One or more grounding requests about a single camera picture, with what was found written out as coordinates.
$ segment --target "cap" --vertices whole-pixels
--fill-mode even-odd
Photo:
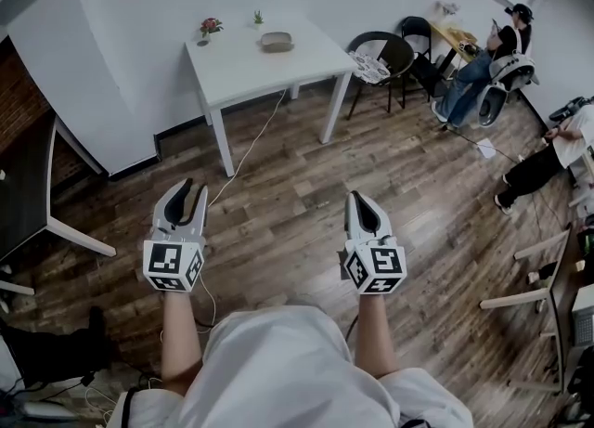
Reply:
[[[520,19],[522,19],[522,22],[525,24],[529,24],[530,22],[532,22],[532,19],[534,18],[534,16],[532,15],[532,10],[530,10],[530,7],[525,6],[524,4],[516,4],[513,8],[506,7],[505,11],[510,15],[514,12],[517,12],[520,16]]]

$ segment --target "fiducial marker cube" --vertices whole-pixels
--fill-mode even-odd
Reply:
[[[145,240],[142,272],[156,290],[191,292],[203,265],[198,243]]]
[[[407,277],[405,251],[396,238],[344,246],[342,267],[353,280],[359,294],[390,294]]]

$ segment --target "hand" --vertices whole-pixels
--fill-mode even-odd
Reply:
[[[559,129],[554,127],[552,129],[549,129],[547,131],[547,133],[545,134],[545,138],[546,139],[550,139],[553,140],[555,137],[557,137],[559,135]]]

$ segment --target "potted flower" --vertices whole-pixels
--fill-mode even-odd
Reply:
[[[202,32],[202,38],[207,42],[211,41],[211,34],[220,32],[223,30],[223,22],[214,17],[209,17],[200,25],[200,31]]]
[[[260,12],[259,10],[254,10],[253,11],[253,25],[257,31],[260,30],[263,23],[264,23],[264,19],[262,18],[262,12]]]

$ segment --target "white cable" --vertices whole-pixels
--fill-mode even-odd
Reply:
[[[95,390],[97,393],[101,394],[102,396],[104,396],[105,398],[107,398],[107,399],[108,399],[108,400],[109,400],[111,403],[113,403],[113,405],[114,405],[114,406],[116,405],[116,402],[115,402],[114,400],[112,400],[111,398],[109,398],[107,395],[105,395],[105,394],[104,394],[103,392],[101,392],[100,390],[97,390],[95,387],[88,387],[88,388],[86,389],[86,391],[84,392],[84,401],[86,402],[86,404],[87,404],[89,407],[91,407],[91,408],[93,408],[93,409],[96,409],[96,410],[100,411],[101,413],[103,413],[103,421],[104,421],[104,422],[106,422],[106,420],[105,420],[105,417],[106,417],[107,415],[110,415],[110,416],[111,416],[111,414],[113,413],[113,410],[112,410],[112,409],[101,409],[100,407],[96,407],[95,405],[93,405],[93,404],[92,404],[92,403],[89,401],[89,399],[87,398],[87,397],[88,397],[88,394],[89,394],[89,390]]]
[[[161,380],[161,379],[158,379],[157,377],[150,377],[150,378],[148,379],[148,389],[149,389],[149,390],[152,388],[152,387],[150,386],[150,381],[151,381],[151,380],[156,380],[157,382],[161,382],[161,383],[162,383],[162,380]]]
[[[206,285],[204,284],[204,279],[202,279],[202,273],[199,273],[198,276],[200,277],[200,282],[202,283],[202,288],[204,288],[204,290],[206,291],[206,293],[211,296],[211,299],[213,300],[213,322],[211,322],[211,326],[214,326],[214,320],[216,319],[216,301],[213,298],[213,295],[211,294],[210,291],[208,291],[208,288],[206,287]],[[211,328],[208,328],[206,331],[198,331],[198,334],[206,334],[207,332],[209,332],[211,330]]]
[[[268,124],[272,121],[272,118],[275,117],[275,114],[277,114],[277,110],[278,110],[278,105],[280,105],[280,102],[282,101],[282,99],[285,97],[285,93],[287,93],[287,90],[285,89],[282,92],[282,95],[280,97],[280,100],[278,101],[275,110],[272,112],[272,114],[270,115],[270,118],[268,118],[268,121],[266,121],[266,124],[264,125],[264,127],[262,128],[262,131],[260,131],[260,134],[258,136],[256,136],[256,138],[253,140],[252,145],[250,146],[250,148],[248,149],[248,151],[245,153],[245,155],[243,156],[243,159],[241,159],[241,161],[239,162],[238,165],[238,170],[235,171],[235,174],[233,174],[233,176],[231,177],[231,179],[223,186],[223,188],[221,188],[221,190],[219,191],[218,194],[216,194],[216,197],[214,199],[211,200],[211,203],[208,204],[208,206],[210,207],[211,205],[213,205],[213,203],[216,202],[216,200],[219,198],[219,196],[223,193],[223,190],[226,189],[226,186],[228,186],[231,182],[233,182],[233,179],[235,179],[235,177],[238,176],[239,174],[239,169],[241,169],[241,165],[243,164],[243,162],[245,161],[245,158],[248,157],[248,154],[250,154],[250,151],[253,148],[253,145],[256,143],[256,141],[260,138],[260,136],[264,133],[266,127],[268,126]]]

